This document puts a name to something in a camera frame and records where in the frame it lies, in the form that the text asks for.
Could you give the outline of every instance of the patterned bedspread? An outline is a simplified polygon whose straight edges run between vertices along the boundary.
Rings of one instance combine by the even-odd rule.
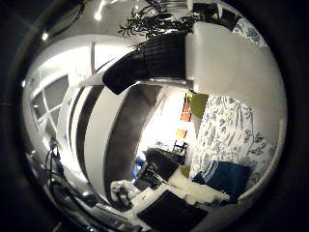
[[[206,104],[189,178],[205,172],[212,161],[250,167],[246,189],[266,172],[276,148],[253,130],[251,107],[230,97],[210,96]]]

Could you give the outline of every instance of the black cable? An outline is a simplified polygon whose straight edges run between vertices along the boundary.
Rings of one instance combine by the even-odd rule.
[[[79,5],[78,13],[77,13],[76,17],[73,19],[73,21],[69,25],[65,26],[64,28],[48,35],[48,37],[53,38],[53,37],[59,36],[60,34],[64,33],[65,31],[67,31],[82,16],[82,14],[84,13],[84,10],[85,10],[85,2],[82,2]]]
[[[115,58],[105,62],[104,64],[102,64],[100,67],[98,67],[96,70],[95,70],[95,73],[98,73],[98,71],[100,71],[100,69],[102,69],[105,65],[107,65],[109,62],[115,60]]]
[[[54,161],[54,159],[55,159],[55,154],[54,154],[54,152],[53,152],[53,149],[57,149],[57,153],[59,153],[59,151],[58,151],[58,147],[57,146],[55,146],[55,147],[52,147],[50,150],[49,150],[49,152],[47,153],[47,156],[49,156],[50,158],[49,158],[49,184],[47,184],[47,187],[48,187],[48,189],[49,189],[49,192],[50,192],[50,194],[52,195],[52,197],[55,199],[55,202],[57,203],[57,205],[59,206],[59,208],[64,212],[64,214],[70,219],[70,220],[72,220],[75,224],[77,224],[78,226],[81,226],[79,223],[77,223],[74,219],[72,219],[71,218],[71,216],[70,216],[70,214],[61,206],[61,202],[59,201],[59,199],[57,198],[57,196],[56,196],[56,194],[54,193],[54,187],[55,187],[55,185],[59,185],[59,186],[63,186],[63,184],[62,183],[60,183],[60,182],[58,182],[58,181],[55,181],[55,180],[53,180],[53,178],[52,178],[52,174],[53,174],[53,172],[52,172],[52,168],[53,168],[53,166],[52,166],[52,164],[53,164],[53,161]],[[70,183],[69,183],[69,181],[67,180],[67,178],[65,177],[65,175],[59,175],[59,174],[57,174],[58,176],[60,176],[61,178],[62,178],[62,180],[64,180],[67,184],[69,184],[69,186],[70,186]],[[69,198],[70,198],[70,200],[77,206],[77,208],[81,211],[81,212],[83,212],[83,214],[86,216],[86,218],[90,218],[91,220],[93,220],[95,223],[97,223],[98,224],[98,226],[99,227],[102,227],[103,229],[109,229],[109,230],[112,230],[112,231],[116,231],[116,232],[122,232],[121,230],[119,230],[119,229],[116,229],[116,228],[113,228],[112,226],[110,226],[110,225],[108,225],[107,223],[104,223],[104,222],[102,222],[102,221],[100,221],[100,220],[98,220],[96,217],[94,217],[94,216],[92,216],[89,212],[87,212],[85,209],[84,209],[84,207],[82,206],[82,205],[80,205],[79,204],[79,202],[75,199],[75,197],[77,197],[77,198],[80,198],[80,197],[78,197],[78,196],[76,196],[76,195],[74,195],[74,194],[72,194],[68,189],[67,189],[67,194],[68,194],[68,196],[69,196]]]

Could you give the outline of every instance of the ceiling light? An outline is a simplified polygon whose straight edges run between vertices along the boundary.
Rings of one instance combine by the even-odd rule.
[[[26,80],[21,81],[21,87],[24,88],[26,86]]]
[[[96,21],[101,21],[102,20],[102,15],[99,12],[95,13],[95,20]]]
[[[48,38],[48,34],[47,34],[46,32],[44,32],[44,33],[42,34],[42,40],[43,40],[43,41],[46,41],[47,38]]]

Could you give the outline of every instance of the cable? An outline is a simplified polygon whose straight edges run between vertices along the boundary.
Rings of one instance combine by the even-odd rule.
[[[58,31],[56,31],[56,32],[54,32],[54,33],[48,35],[48,37],[49,37],[49,38],[53,38],[53,37],[56,37],[56,36],[62,34],[62,33],[65,32],[65,31],[67,31],[67,30],[68,30],[68,29],[69,29],[69,28],[82,16],[82,14],[84,13],[84,10],[85,10],[85,2],[86,2],[86,1],[82,2],[82,3],[79,5],[79,10],[78,10],[78,12],[77,12],[77,15],[76,15],[76,17],[73,19],[73,21],[72,21],[69,25],[67,25],[67,26],[63,27],[62,29],[60,29],[60,30],[58,30]]]
[[[46,167],[47,166],[47,162],[48,162],[48,157],[49,158],[49,169]],[[102,229],[106,230],[111,230],[111,231],[119,231],[122,232],[119,229],[113,228],[112,226],[108,225],[105,222],[102,222],[100,220],[98,220],[96,217],[92,216],[87,210],[84,209],[84,207],[82,205],[79,204],[79,202],[75,199],[75,197],[79,198],[80,200],[83,201],[82,197],[80,198],[80,196],[82,196],[82,194],[80,194],[74,187],[72,187],[69,183],[69,181],[67,180],[67,178],[65,177],[64,173],[62,173],[62,169],[59,165],[62,165],[60,162],[60,154],[59,154],[59,150],[57,145],[55,144],[55,146],[51,146],[51,149],[48,151],[47,155],[46,155],[46,159],[45,159],[45,168],[47,170],[49,170],[49,184],[47,184],[48,190],[50,192],[50,194],[52,195],[52,197],[54,198],[55,202],[57,203],[57,205],[59,206],[59,208],[62,210],[62,212],[70,219],[72,220],[75,224],[77,224],[78,226],[81,226],[84,229],[84,225],[81,225],[80,223],[77,223],[76,220],[72,219],[72,216],[61,206],[61,202],[59,201],[59,199],[57,198],[57,195],[54,192],[54,187],[56,185],[62,187],[63,183],[60,183],[56,180],[53,180],[53,174],[55,172],[52,171],[53,169],[53,162],[56,163],[56,168],[59,171],[59,169],[61,170],[61,174],[57,173],[57,176],[61,177],[62,180],[64,180],[68,186],[70,188],[64,188],[70,198],[70,200],[77,206],[77,208],[83,213],[83,215],[85,215],[86,218],[89,218],[90,220],[94,221],[96,224],[98,224],[98,227],[101,227]],[[78,192],[78,196],[72,194],[69,189],[73,189],[75,192]]]
[[[105,62],[104,64],[102,64],[100,67],[98,67],[96,70],[95,70],[95,73],[98,73],[98,71],[100,71],[100,69],[102,69],[105,65],[107,65],[109,62],[115,60],[116,58],[113,58],[107,62]]]

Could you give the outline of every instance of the bed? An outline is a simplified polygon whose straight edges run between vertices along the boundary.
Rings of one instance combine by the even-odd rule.
[[[250,106],[227,96],[210,96],[202,118],[189,179],[202,172],[208,178],[216,163],[225,161],[249,167],[245,189],[253,187],[266,172],[276,147],[254,130]]]

